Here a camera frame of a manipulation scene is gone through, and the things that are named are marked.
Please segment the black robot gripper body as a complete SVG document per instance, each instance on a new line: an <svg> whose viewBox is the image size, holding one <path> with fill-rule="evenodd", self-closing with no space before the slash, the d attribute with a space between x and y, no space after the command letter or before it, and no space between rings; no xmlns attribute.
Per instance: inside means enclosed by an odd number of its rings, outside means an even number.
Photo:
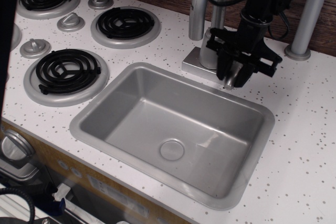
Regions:
<svg viewBox="0 0 336 224"><path fill-rule="evenodd" d="M241 11L237 30L211 28L211 37L206 47L216 53L224 49L232 55L233 61L242 64L252 63L256 66L254 73L261 72L272 77L277 70L277 65L282 62L281 57L264 42L265 33L272 20L272 16L260 19L246 11Z"/></svg>

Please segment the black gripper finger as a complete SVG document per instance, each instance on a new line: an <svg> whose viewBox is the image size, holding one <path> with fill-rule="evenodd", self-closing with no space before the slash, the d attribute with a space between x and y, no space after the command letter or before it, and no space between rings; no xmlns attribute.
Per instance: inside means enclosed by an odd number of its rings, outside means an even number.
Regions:
<svg viewBox="0 0 336 224"><path fill-rule="evenodd" d="M234 87L243 87L251 75L254 73L255 65L252 63L243 64L239 70L238 75L234 82Z"/></svg>
<svg viewBox="0 0 336 224"><path fill-rule="evenodd" d="M233 57L227 53L224 49L220 49L217 52L217 70L216 76L219 80L224 80L228 75L233 64Z"/></svg>

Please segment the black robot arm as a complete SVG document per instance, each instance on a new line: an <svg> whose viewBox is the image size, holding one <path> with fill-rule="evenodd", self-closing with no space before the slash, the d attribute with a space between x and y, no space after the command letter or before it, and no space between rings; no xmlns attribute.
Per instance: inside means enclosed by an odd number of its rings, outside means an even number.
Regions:
<svg viewBox="0 0 336 224"><path fill-rule="evenodd" d="M208 0L217 7L235 5L243 0ZM228 90L241 88L253 73L261 72L272 77L282 58L264 42L270 33L275 15L280 16L286 27L289 22L284 14L292 0L245 0L240 11L240 23L236 31L211 28L206 47L217 54L216 76Z"/></svg>

